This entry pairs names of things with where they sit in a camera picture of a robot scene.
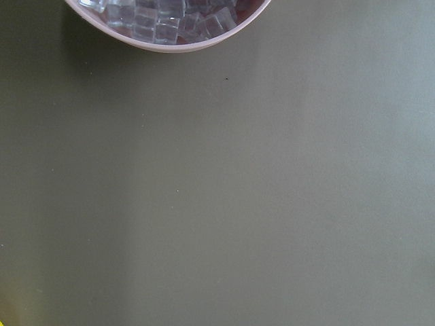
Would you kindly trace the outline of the pink bowl with ice cubes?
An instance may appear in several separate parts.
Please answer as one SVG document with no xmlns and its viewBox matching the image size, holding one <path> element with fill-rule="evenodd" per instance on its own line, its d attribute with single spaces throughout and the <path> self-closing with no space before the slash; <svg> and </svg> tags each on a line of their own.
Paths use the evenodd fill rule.
<svg viewBox="0 0 435 326">
<path fill-rule="evenodd" d="M 119 41 L 153 52 L 187 53 L 240 32 L 269 1 L 68 1 L 67 5 Z"/>
</svg>

